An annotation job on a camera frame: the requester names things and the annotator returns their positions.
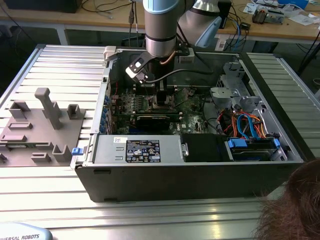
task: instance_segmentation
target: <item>person's hair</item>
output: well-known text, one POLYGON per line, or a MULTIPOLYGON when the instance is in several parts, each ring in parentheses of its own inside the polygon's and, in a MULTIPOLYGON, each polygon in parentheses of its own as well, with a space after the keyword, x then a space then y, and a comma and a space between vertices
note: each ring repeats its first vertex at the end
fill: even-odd
POLYGON ((290 176, 284 194, 263 203, 257 240, 320 240, 320 160, 290 176))

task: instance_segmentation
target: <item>warning label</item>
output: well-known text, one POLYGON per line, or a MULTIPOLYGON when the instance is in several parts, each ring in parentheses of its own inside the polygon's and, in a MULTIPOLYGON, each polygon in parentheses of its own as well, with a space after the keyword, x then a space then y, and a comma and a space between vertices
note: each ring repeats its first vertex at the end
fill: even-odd
POLYGON ((159 140, 127 140, 125 159, 127 163, 160 163, 159 140))

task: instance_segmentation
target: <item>wooden table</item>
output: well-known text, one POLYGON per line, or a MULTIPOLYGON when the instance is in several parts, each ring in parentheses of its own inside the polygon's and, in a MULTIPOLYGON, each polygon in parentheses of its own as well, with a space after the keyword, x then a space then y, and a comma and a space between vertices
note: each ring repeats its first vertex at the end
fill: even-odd
MULTIPOLYGON (((96 3, 101 4, 107 3, 108 1, 111 0, 96 0, 96 3)), ((287 18, 284 23, 280 25, 272 23, 265 23, 262 25, 252 23, 252 15, 242 12, 249 0, 234 0, 233 2, 234 8, 242 21, 251 24, 251 28, 247 36, 248 40, 310 44, 319 32, 318 25, 316 24, 303 26, 287 18)), ((114 8, 127 3, 127 0, 119 0, 117 3, 106 5, 101 8, 114 8)), ((68 29, 105 32, 128 32, 129 30, 128 16, 131 8, 130 5, 113 10, 110 14, 112 19, 110 19, 105 15, 88 12, 82 8, 79 8, 76 13, 62 13, 53 11, 11 10, 7 8, 2 0, 0 1, 0 4, 2 4, 8 14, 23 27, 56 29, 62 45, 69 44, 66 34, 66 30, 68 29)), ((85 7, 87 9, 94 10, 93 0, 89 0, 85 4, 85 7)), ((306 10, 312 12, 320 11, 320 7, 308 5, 306 10)), ((144 33, 144 9, 142 4, 139 3, 137 4, 137 15, 139 32, 144 33)), ((0 25, 14 25, 10 18, 1 9, 0 25)), ((236 30, 232 21, 228 20, 225 28, 219 29, 218 34, 215 36, 218 38, 216 50, 222 50, 225 46, 226 40, 232 38, 235 33, 236 30)))

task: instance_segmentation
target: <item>metal bracket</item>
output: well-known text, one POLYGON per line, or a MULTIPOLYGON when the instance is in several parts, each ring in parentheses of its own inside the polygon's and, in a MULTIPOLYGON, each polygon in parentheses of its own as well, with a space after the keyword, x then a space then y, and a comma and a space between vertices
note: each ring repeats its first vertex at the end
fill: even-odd
POLYGON ((182 150, 182 155, 184 157, 189 156, 189 149, 188 149, 188 144, 187 143, 182 143, 181 144, 181 150, 182 150))

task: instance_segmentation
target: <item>workbench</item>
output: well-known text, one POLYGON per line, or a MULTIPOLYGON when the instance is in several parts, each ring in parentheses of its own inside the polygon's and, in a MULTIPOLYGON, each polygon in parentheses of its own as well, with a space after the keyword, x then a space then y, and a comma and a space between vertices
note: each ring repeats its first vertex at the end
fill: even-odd
MULTIPOLYGON (((280 43, 296 43, 296 44, 312 44, 319 30, 316 24, 308 26, 301 25, 289 19, 285 19, 283 24, 255 24, 252 23, 252 15, 243 13, 245 5, 249 0, 233 1, 234 8, 243 22, 251 24, 247 40, 267 41, 280 43)), ((96 4, 106 3, 105 0, 96 0, 96 4)), ((114 8, 120 5, 127 4, 126 0, 119 0, 110 5, 103 6, 103 9, 114 8)), ((125 32, 129 31, 128 16, 130 5, 118 8, 112 11, 112 19, 97 14, 88 12, 79 8, 76 13, 62 13, 51 11, 33 11, 33 10, 11 10, 0 1, 8 14, 15 19, 22 27, 34 28, 50 28, 57 31, 61 45, 69 45, 68 35, 66 30, 89 30, 102 32, 125 32)), ((93 0, 88 1, 85 7, 94 10, 93 0)), ((318 6, 308 5, 306 11, 319 11, 318 6)), ((137 4, 138 15, 138 30, 139 33, 144 33, 145 17, 142 4, 137 4)), ((12 26, 14 23, 10 18, 0 10, 0 25, 12 26)), ((217 35, 218 42, 215 50, 222 51, 225 47, 226 40, 232 38, 236 33, 232 21, 228 20, 224 29, 219 29, 217 35)))
MULTIPOLYGON (((104 47, 93 46, 35 49, 0 98, 0 131, 13 101, 41 109, 34 92, 45 87, 61 108, 78 104, 86 110, 77 146, 87 145, 105 68, 103 52, 104 47)), ((253 239, 260 215, 258 198, 95 203, 66 166, 0 166, 0 203, 0 223, 48 228, 55 240, 253 239)))

